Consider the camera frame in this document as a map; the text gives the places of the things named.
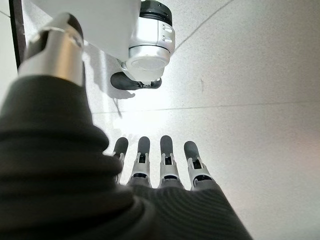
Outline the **robot left hand dark palm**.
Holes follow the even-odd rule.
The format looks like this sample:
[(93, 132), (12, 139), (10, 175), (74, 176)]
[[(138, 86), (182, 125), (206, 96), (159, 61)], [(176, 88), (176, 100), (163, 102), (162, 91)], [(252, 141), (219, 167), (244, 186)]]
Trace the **robot left hand dark palm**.
[(83, 32), (64, 12), (32, 38), (0, 109), (3, 240), (249, 240), (219, 185), (154, 189), (105, 155), (93, 124)]

